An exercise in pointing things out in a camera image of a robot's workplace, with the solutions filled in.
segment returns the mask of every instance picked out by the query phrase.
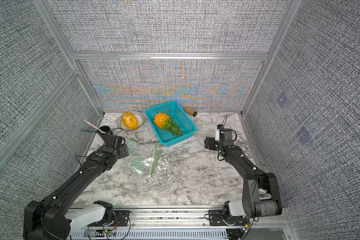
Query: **marble tabletop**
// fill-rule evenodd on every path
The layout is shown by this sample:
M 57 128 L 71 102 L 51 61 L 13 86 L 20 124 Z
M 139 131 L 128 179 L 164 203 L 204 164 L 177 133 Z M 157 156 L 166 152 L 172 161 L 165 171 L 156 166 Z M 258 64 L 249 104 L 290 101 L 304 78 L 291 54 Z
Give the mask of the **marble tabletop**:
M 106 113 L 101 126 L 117 127 L 122 113 Z M 197 132 L 171 147 L 161 146 L 161 158 L 152 177 L 129 169 L 128 159 L 119 159 L 113 168 L 97 177 L 76 199 L 74 205 L 90 205 L 103 200 L 113 205 L 219 205 L 241 199 L 243 180 L 227 162 L 217 160 L 217 152 L 204 149 L 205 137 L 228 116 L 227 128 L 238 134 L 240 146 L 252 161 L 252 154 L 237 113 L 198 113 L 190 117 Z M 155 143 L 158 138 L 146 120 L 143 126 L 118 135 L 138 144 Z M 96 135 L 87 154 L 104 142 Z

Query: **plastic bag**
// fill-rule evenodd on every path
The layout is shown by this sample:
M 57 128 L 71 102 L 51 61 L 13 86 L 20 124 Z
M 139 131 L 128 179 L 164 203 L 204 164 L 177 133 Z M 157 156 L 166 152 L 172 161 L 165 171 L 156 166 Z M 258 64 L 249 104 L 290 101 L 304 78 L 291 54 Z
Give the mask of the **plastic bag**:
M 139 175 L 153 174 L 160 158 L 160 145 L 157 142 L 137 145 L 130 139 L 125 139 L 125 142 L 129 151 L 129 156 L 126 158 L 129 161 L 129 170 Z

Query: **fabric panel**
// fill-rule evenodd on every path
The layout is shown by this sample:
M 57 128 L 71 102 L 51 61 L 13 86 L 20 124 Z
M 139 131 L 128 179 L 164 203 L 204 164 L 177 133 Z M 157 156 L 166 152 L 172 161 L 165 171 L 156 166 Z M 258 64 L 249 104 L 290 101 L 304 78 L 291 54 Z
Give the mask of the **fabric panel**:
M 248 120 L 300 239 L 360 239 L 360 1 L 303 1 Z
M 23 239 L 24 208 L 56 190 L 76 170 L 91 134 L 86 119 L 98 115 L 77 79 L 48 110 L 21 146 L 0 170 L 0 232 L 11 227 L 11 239 Z M 6 240 L 6 234 L 0 234 Z
M 0 148 L 70 70 L 32 1 L 0 1 Z
M 262 61 L 80 60 L 106 112 L 168 101 L 201 112 L 239 112 Z
M 289 0 L 47 0 L 72 51 L 267 53 Z

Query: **blue basket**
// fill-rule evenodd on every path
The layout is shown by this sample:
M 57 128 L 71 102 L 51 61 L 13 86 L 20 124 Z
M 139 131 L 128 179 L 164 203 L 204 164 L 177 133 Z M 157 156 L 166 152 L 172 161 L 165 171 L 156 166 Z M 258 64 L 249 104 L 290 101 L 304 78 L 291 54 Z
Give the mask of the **blue basket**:
M 180 130 L 183 132 L 183 136 L 173 136 L 170 131 L 165 131 L 158 128 L 155 125 L 154 119 L 158 113 L 165 113 L 172 118 L 172 120 L 178 124 Z M 196 132 L 195 124 L 189 119 L 187 114 L 175 101 L 160 104 L 156 107 L 150 108 L 145 111 L 148 121 L 151 123 L 154 131 L 158 137 L 158 140 L 166 147 L 172 146 L 178 142 L 181 142 L 189 138 Z

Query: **yellow fruit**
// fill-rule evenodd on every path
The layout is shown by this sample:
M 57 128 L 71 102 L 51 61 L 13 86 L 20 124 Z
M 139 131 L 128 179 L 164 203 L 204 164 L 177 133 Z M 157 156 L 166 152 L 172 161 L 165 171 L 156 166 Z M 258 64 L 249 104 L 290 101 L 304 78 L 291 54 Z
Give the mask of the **yellow fruit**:
M 155 125 L 163 130 L 170 131 L 174 136 L 180 137 L 183 133 L 172 118 L 165 113 L 158 113 L 154 119 Z
M 128 127 L 131 130 L 135 130 L 139 127 L 139 123 L 137 122 L 137 119 L 132 113 L 124 113 L 122 120 L 124 126 Z

